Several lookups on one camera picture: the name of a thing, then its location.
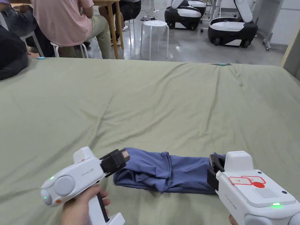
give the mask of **bed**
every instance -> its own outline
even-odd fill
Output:
[[[0,82],[0,218],[60,224],[43,182],[89,146],[97,157],[135,147],[179,156],[245,150],[300,200],[300,87],[281,67],[49,58]],[[126,224],[229,224],[216,195],[101,183]]]

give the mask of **white stool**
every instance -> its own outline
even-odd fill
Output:
[[[52,42],[50,42],[50,43],[51,43],[51,45],[53,45],[55,57],[56,57],[56,58],[59,58],[58,48],[59,48],[60,46],[58,46],[57,44],[54,44],[54,43],[52,43]],[[88,51],[86,50],[86,46],[85,46],[83,43],[80,44],[80,50],[81,50],[82,58],[84,58],[84,53],[83,53],[82,47],[84,48],[84,52],[85,52],[85,54],[86,54],[86,58],[88,59],[88,58],[89,58],[89,56],[88,56]]]
[[[133,39],[135,41],[135,33],[134,33],[134,19],[132,19],[132,24],[133,24]],[[128,20],[128,29],[129,29],[129,39],[130,39],[130,46],[131,44],[131,32],[130,32],[130,20]]]
[[[149,60],[151,59],[151,37],[152,37],[152,27],[157,27],[157,51],[158,51],[158,39],[159,39],[159,32],[158,32],[158,28],[159,27],[163,27],[166,26],[168,29],[168,33],[167,33],[167,58],[168,58],[168,51],[169,51],[169,27],[167,25],[166,22],[164,21],[159,21],[159,20],[149,20],[149,21],[145,21],[142,24],[142,30],[141,30],[141,50],[140,50],[140,54],[142,54],[142,40],[143,40],[143,26],[150,26],[150,49],[149,49]]]
[[[1,12],[0,12],[0,24],[1,24],[5,29],[8,30],[7,24],[6,24],[5,20],[4,20],[4,17],[3,17],[3,15],[2,15]],[[31,32],[30,34],[26,35],[26,36],[20,37],[20,39],[21,39],[22,41],[24,41],[25,44],[26,44],[25,39],[26,39],[26,38],[29,38],[29,37],[32,37],[32,38],[33,38],[33,40],[34,40],[34,42],[35,42],[35,45],[37,46],[38,52],[40,53],[40,56],[44,57],[43,51],[42,51],[42,49],[41,49],[41,47],[40,47],[40,44],[38,43],[38,40],[37,40],[37,37],[35,36],[35,32],[34,32],[34,31]]]

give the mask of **speaker grille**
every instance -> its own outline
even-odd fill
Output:
[[[278,196],[269,188],[255,188],[254,192],[262,198],[277,198]]]

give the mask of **red circle sticker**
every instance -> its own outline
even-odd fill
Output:
[[[262,183],[260,183],[260,182],[253,182],[252,184],[253,184],[255,187],[257,187],[257,188],[264,188],[264,187],[265,187],[265,185],[262,184]]]

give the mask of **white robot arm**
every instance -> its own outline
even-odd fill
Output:
[[[58,206],[76,198],[80,193],[95,185],[126,166],[130,159],[126,150],[115,150],[106,156],[96,158],[89,147],[84,147],[73,154],[74,164],[64,168],[46,180],[41,187],[41,196],[48,206]],[[125,220],[121,213],[107,216],[100,194],[89,203],[88,225],[123,225]]]
[[[233,0],[238,12],[240,13],[243,21],[245,23],[249,23],[253,19],[253,15],[251,9],[248,5],[247,0]]]
[[[210,155],[207,183],[239,225],[299,225],[300,203],[263,172],[245,151]]]
[[[173,8],[173,9],[177,9],[179,6],[180,6],[180,4],[183,2],[183,0],[174,0],[173,2],[172,2],[172,4],[171,4],[171,7]]]

